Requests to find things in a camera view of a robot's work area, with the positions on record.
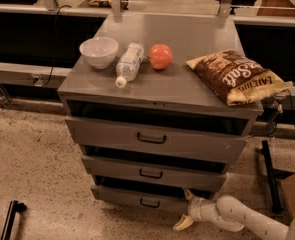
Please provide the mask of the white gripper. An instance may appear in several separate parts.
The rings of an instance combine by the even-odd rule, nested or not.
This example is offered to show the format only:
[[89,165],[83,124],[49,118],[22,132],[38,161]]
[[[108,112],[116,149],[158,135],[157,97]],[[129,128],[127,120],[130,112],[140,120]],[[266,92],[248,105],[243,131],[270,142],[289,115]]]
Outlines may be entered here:
[[182,231],[190,227],[194,221],[214,222],[219,217],[216,203],[195,195],[189,190],[184,190],[185,198],[189,201],[188,215],[182,214],[180,220],[173,226],[174,231]]

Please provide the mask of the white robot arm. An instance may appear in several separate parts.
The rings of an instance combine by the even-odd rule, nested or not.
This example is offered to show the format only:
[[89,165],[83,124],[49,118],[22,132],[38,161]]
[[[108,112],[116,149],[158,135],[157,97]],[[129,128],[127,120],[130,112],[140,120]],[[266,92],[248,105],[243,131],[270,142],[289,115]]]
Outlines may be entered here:
[[194,222],[211,222],[230,232],[247,228],[261,240],[295,240],[295,218],[286,226],[230,195],[212,201],[194,195],[189,189],[185,189],[184,194],[188,201],[187,214],[173,226],[175,231],[184,230]]

